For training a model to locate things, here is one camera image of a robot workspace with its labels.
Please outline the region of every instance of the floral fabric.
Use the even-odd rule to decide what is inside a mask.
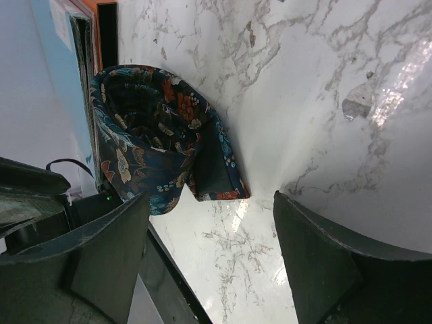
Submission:
[[[155,67],[119,65],[90,85],[101,168],[127,201],[151,194],[151,214],[171,211],[186,183],[198,200],[248,198],[230,142],[212,106],[179,77]],[[198,194],[192,164],[203,146],[200,128],[215,119],[234,191]]]

